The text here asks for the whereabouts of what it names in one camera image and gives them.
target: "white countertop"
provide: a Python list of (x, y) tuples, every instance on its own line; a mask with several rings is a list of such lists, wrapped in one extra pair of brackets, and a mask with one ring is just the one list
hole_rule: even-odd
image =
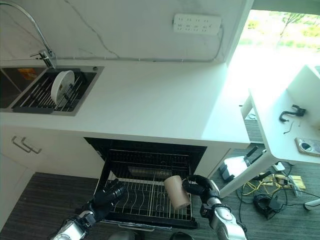
[[(41, 64), (19, 60), (1, 66), (35, 63)], [(1, 112), (2, 126), (181, 144), (226, 142), (235, 148), (250, 142), (240, 107), (224, 87), (224, 63), (60, 60), (58, 65), (105, 66), (76, 116)]]

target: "sink faucet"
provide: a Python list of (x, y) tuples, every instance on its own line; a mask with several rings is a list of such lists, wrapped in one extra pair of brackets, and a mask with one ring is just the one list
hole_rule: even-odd
[(24, 15), (26, 15), (31, 23), (33, 24), (36, 32), (38, 33), (39, 37), (41, 38), (43, 45), (45, 46), (45, 49), (40, 50), (38, 53), (31, 55), (30, 57), (34, 57), (36, 55), (39, 55), (40, 57), (38, 59), (41, 59), (44, 61), (45, 65), (48, 68), (55, 69), (56, 64), (55, 64), (55, 53), (52, 51), (52, 49), (49, 47), (49, 44), (47, 43), (44, 35), (42, 34), (38, 24), (34, 20), (34, 18), (20, 5), (14, 3), (14, 2), (9, 2), (9, 1), (0, 1), (0, 5), (7, 5), (10, 7), (13, 7), (15, 9), (18, 9), (20, 12), (22, 12)]

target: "power adapter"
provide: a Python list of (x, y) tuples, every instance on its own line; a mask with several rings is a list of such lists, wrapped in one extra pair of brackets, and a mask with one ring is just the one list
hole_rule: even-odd
[(275, 196), (274, 198), (271, 198), (268, 204), (268, 207), (272, 209), (275, 213), (278, 213), (281, 208), (281, 204), (277, 201), (278, 196)]
[(284, 167), (284, 165), (278, 161), (276, 164), (273, 164), (272, 167), (274, 168), (274, 170), (276, 170), (277, 172), (283, 171), (286, 168)]

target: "paper cup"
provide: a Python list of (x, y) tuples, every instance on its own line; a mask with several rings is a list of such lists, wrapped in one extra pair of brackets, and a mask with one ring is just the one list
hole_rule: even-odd
[(182, 187), (182, 180), (179, 175), (171, 176), (164, 180), (164, 187), (175, 210), (191, 204), (186, 190)]

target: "marble backsplash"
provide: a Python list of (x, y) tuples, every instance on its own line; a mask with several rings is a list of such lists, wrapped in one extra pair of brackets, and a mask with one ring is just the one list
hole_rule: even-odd
[[(14, 0), (36, 20), (58, 57), (212, 59), (218, 36), (174, 33), (176, 13), (219, 15), (230, 50), (246, 0)], [(44, 46), (18, 10), (0, 6), (0, 59), (29, 58)]]

